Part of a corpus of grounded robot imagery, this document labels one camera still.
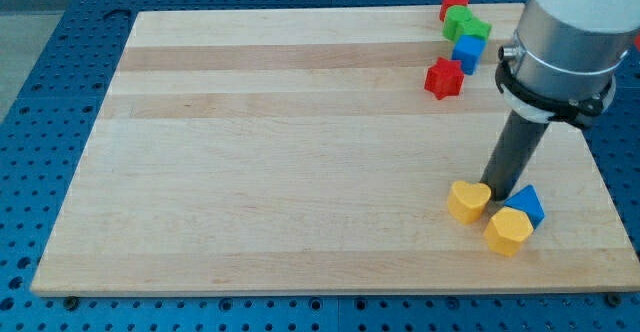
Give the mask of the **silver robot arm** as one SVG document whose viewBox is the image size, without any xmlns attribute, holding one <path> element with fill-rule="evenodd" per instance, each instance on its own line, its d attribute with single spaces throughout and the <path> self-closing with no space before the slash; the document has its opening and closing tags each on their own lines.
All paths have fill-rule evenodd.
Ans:
<svg viewBox="0 0 640 332">
<path fill-rule="evenodd" d="M 611 104 L 639 33 L 639 0 L 528 0 L 496 84 L 522 118 L 585 129 Z"/>
</svg>

